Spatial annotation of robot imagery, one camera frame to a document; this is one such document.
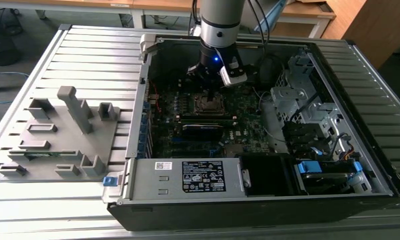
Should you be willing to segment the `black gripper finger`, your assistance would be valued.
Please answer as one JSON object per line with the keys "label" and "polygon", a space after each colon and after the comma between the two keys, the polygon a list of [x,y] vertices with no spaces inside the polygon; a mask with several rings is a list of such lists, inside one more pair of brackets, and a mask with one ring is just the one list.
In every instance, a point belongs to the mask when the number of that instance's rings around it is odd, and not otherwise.
{"label": "black gripper finger", "polygon": [[205,71],[199,74],[201,86],[206,91],[206,100],[211,101],[214,93],[218,91],[222,80],[215,72]]}

